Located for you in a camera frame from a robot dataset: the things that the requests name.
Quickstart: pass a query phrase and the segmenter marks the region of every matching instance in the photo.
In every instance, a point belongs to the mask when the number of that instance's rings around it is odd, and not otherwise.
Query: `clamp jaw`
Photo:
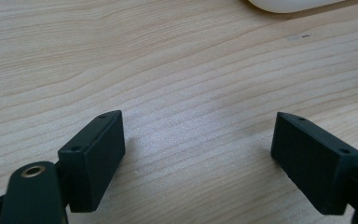
[[[0,223],[68,223],[97,209],[125,154],[121,111],[92,120],[59,151],[59,161],[25,165],[10,177],[0,197]]]
[[[343,215],[347,203],[358,224],[358,150],[307,119],[278,113],[271,156],[324,215]]]

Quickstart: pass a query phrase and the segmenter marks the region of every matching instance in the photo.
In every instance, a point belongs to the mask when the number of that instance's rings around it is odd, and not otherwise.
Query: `screw hole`
[[[350,154],[350,153],[351,153],[351,152],[350,152],[348,149],[346,149],[346,148],[340,148],[339,151],[342,152],[342,153],[345,153],[345,154]]]
[[[80,149],[81,149],[81,147],[71,147],[71,151],[78,151]]]
[[[32,166],[32,167],[24,170],[21,173],[21,176],[24,178],[34,177],[34,176],[42,174],[45,170],[46,170],[46,168],[41,165]]]

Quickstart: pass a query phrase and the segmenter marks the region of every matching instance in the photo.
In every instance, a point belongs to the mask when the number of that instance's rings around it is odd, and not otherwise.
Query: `light wood surface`
[[[0,1],[0,195],[121,109],[127,154],[71,223],[350,223],[269,155],[278,111],[358,148],[358,1],[293,14],[241,0]]]

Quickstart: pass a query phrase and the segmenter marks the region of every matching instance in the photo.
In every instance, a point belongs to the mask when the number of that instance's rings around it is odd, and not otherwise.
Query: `wooden table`
[[[358,148],[358,1],[293,14],[243,0],[0,1],[0,195],[121,109],[127,154],[71,223],[350,223],[269,155],[278,111]]]

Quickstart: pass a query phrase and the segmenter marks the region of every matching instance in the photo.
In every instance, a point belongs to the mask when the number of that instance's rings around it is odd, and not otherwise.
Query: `white object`
[[[249,0],[253,5],[277,13],[297,12],[344,0]]]

